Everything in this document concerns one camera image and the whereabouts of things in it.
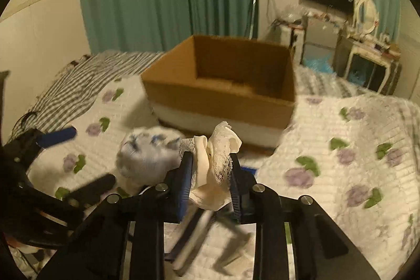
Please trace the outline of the cream lace cloth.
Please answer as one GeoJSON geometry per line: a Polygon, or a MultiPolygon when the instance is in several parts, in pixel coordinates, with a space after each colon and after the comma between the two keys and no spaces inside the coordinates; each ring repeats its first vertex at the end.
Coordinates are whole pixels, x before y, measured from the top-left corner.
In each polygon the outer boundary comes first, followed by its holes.
{"type": "Polygon", "coordinates": [[[217,124],[212,135],[182,139],[179,153],[193,153],[192,185],[189,199],[204,210],[218,211],[231,202],[231,154],[239,152],[241,139],[226,121],[217,124]]]}

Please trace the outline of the white blue sock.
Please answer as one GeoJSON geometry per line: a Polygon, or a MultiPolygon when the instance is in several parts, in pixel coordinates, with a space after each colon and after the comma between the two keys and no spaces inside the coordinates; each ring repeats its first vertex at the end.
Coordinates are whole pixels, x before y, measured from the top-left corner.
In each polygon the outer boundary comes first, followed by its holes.
{"type": "Polygon", "coordinates": [[[137,186],[162,182],[179,167],[179,147],[184,134],[162,126],[133,129],[121,142],[116,167],[120,175],[137,186]]]}

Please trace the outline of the brown cardboard box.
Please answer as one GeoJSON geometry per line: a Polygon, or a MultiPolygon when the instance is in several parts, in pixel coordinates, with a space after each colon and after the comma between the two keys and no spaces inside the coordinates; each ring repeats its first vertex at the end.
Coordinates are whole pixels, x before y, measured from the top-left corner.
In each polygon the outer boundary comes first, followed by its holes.
{"type": "Polygon", "coordinates": [[[247,146],[273,150],[295,108],[290,50],[245,38],[193,35],[141,80],[160,123],[209,136],[222,121],[247,146]]]}

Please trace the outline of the white floral quilt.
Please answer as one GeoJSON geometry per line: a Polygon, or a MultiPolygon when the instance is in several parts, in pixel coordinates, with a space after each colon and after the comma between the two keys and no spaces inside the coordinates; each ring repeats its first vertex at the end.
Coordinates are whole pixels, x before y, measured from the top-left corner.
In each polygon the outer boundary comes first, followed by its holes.
{"type": "MultiPolygon", "coordinates": [[[[122,195],[145,187],[116,167],[133,129],[160,126],[139,77],[108,83],[73,126],[74,139],[45,149],[31,164],[28,177],[38,190],[62,198],[106,173],[115,175],[122,195]]],[[[371,92],[302,94],[275,149],[242,142],[237,154],[277,194],[313,197],[381,279],[394,278],[419,242],[419,107],[409,100],[371,92]]],[[[255,228],[238,228],[226,216],[212,222],[220,210],[189,199],[187,217],[201,217],[174,260],[172,278],[251,278],[255,228]]]]}

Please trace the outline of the white suitcase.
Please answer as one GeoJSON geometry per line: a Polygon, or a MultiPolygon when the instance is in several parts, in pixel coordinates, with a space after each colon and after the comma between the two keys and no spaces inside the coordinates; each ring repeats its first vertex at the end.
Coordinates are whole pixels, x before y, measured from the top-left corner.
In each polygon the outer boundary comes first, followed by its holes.
{"type": "Polygon", "coordinates": [[[288,48],[296,65],[302,62],[305,45],[305,29],[303,26],[276,19],[268,29],[266,40],[288,48]]]}

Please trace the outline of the grey small refrigerator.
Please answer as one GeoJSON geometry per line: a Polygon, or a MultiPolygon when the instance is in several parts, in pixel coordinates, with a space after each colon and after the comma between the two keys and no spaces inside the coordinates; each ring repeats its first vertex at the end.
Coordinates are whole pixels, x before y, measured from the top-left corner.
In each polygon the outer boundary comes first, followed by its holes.
{"type": "Polygon", "coordinates": [[[340,27],[335,23],[308,17],[303,57],[306,60],[322,60],[332,66],[339,33],[340,27]]]}

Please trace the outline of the white dressing table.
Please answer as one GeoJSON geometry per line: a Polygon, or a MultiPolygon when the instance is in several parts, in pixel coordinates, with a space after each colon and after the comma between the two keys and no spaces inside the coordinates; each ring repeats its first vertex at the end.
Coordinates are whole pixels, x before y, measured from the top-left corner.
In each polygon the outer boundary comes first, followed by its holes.
{"type": "Polygon", "coordinates": [[[335,48],[333,69],[351,83],[383,95],[393,95],[402,66],[399,61],[341,35],[335,48]]]}

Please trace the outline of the white oval vanity mirror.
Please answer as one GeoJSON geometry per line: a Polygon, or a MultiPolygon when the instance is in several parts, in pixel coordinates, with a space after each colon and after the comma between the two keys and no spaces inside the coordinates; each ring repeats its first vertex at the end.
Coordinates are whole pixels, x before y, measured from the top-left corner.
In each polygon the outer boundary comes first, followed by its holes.
{"type": "Polygon", "coordinates": [[[377,35],[379,11],[374,0],[359,0],[355,6],[353,26],[362,35],[377,35]]]}

